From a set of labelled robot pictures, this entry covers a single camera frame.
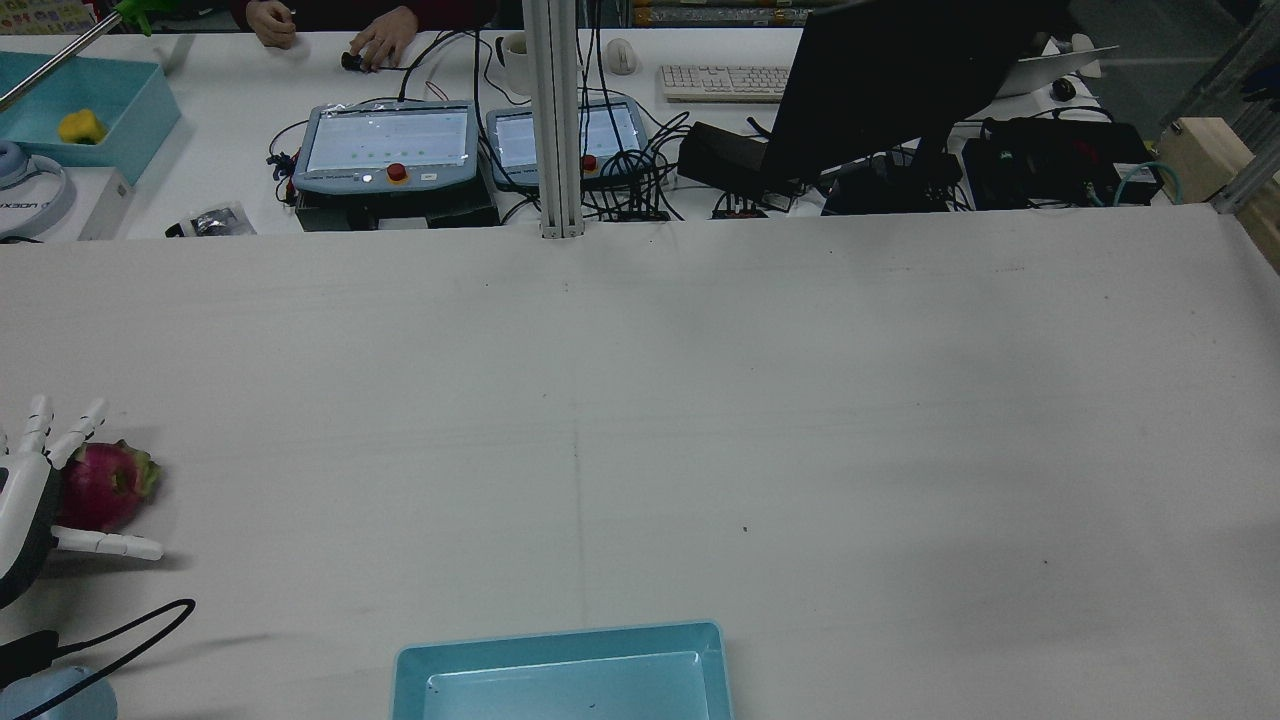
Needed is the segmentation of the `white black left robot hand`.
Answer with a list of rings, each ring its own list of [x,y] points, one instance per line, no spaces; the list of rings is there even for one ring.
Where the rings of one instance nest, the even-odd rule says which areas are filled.
[[[18,445],[3,437],[1,606],[14,603],[32,587],[51,550],[105,553],[157,561],[160,543],[138,536],[81,530],[55,524],[61,505],[60,470],[74,450],[105,423],[108,401],[96,398],[63,436],[47,445],[52,424],[49,397],[37,395]]]

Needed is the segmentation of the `person left hand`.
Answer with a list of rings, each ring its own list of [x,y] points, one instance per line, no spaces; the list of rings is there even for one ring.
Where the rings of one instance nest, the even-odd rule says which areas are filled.
[[[364,72],[390,69],[398,67],[417,33],[417,15],[408,6],[398,5],[360,31],[349,42],[348,54],[360,59]]]

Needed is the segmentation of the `person right hand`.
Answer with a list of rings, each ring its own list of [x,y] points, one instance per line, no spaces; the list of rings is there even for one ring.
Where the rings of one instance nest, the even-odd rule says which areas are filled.
[[[244,19],[264,47],[293,47],[297,29],[294,13],[282,1],[248,1]]]

